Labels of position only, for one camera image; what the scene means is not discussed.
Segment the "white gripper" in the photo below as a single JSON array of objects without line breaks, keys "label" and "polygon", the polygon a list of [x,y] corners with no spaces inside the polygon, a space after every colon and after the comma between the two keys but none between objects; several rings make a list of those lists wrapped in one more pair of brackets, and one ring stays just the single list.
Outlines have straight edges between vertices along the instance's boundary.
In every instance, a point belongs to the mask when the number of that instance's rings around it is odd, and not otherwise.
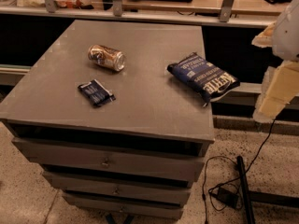
[{"label": "white gripper", "polygon": [[292,0],[251,44],[258,48],[272,48],[283,60],[277,67],[269,67],[263,77],[262,92],[253,112],[257,122],[270,122],[299,93],[299,0]]}]

